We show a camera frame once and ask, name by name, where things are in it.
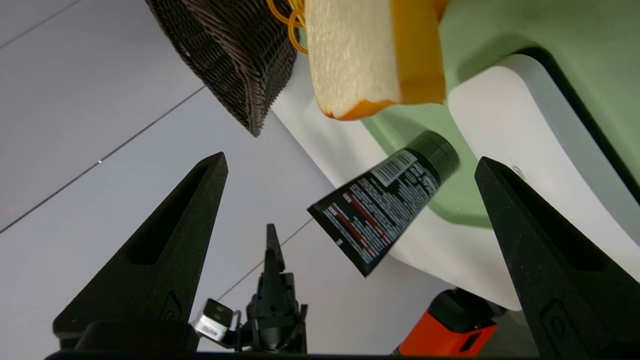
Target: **black tube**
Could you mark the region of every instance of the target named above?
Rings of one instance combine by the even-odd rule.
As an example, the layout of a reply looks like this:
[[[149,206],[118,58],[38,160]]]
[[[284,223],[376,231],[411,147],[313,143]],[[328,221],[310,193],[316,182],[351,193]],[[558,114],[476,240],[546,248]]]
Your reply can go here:
[[[447,140],[425,131],[307,211],[367,276],[459,164]]]

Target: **white surface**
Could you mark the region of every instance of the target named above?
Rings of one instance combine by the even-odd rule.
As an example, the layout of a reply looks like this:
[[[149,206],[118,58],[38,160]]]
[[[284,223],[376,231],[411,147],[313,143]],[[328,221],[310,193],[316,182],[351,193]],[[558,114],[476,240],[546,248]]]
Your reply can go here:
[[[11,0],[0,24],[62,3]],[[201,86],[144,1],[83,0],[1,48],[0,229]]]
[[[361,122],[339,122],[322,114],[305,56],[298,56],[291,80],[271,109],[336,187],[387,157]],[[520,309],[490,229],[452,224],[425,208],[389,253],[506,308]]]
[[[296,298],[308,304],[307,347],[311,354],[389,355],[441,291],[451,285],[385,258],[366,279],[328,235],[311,221],[283,247],[293,272]],[[262,265],[220,302],[244,309],[257,289]],[[200,340],[199,351],[220,351]]]
[[[284,241],[310,219],[306,207],[333,190],[273,115],[254,138],[208,90],[198,92],[0,234],[3,356],[54,352],[55,316],[193,165],[218,151],[229,175],[195,311],[263,258],[268,222]]]
[[[0,47],[74,2],[76,0],[3,0],[0,2]]]
[[[544,94],[546,102],[536,102],[533,94]],[[510,56],[456,87],[449,109],[478,158],[518,167],[534,190],[640,281],[640,247],[591,191],[549,127],[571,123],[575,133],[585,133],[581,146],[595,146],[541,64]]]

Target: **orange device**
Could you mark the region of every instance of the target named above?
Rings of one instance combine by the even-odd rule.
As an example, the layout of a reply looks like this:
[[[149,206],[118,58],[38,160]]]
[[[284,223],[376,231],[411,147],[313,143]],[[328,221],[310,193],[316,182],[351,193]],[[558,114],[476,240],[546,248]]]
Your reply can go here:
[[[462,289],[440,293],[397,348],[403,356],[476,356],[503,308]]]

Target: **white floor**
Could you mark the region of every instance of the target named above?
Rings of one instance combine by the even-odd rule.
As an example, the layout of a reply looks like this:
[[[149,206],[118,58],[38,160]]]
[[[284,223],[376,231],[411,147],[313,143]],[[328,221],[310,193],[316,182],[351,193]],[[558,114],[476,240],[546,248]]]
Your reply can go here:
[[[364,279],[305,211],[333,190],[329,181],[273,114],[258,138],[235,122],[142,0],[10,0],[0,24],[7,358],[56,351],[55,316],[188,170],[218,151],[229,176],[195,308],[212,297],[244,309],[268,222],[286,241],[298,299],[310,305],[311,352],[387,354],[449,287],[393,259]]]

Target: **barcode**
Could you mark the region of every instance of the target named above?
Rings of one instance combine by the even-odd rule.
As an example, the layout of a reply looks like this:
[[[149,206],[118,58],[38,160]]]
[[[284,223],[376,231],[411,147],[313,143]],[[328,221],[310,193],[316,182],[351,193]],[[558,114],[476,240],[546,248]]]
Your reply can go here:
[[[402,150],[378,165],[371,173],[380,180],[384,187],[387,187],[417,160],[412,153]]]
[[[202,331],[208,332],[211,335],[211,337],[214,338],[214,339],[217,338],[218,335],[220,335],[219,332],[215,331],[214,329],[212,329],[212,328],[210,328],[209,326],[206,326],[206,325],[204,325],[202,327]]]

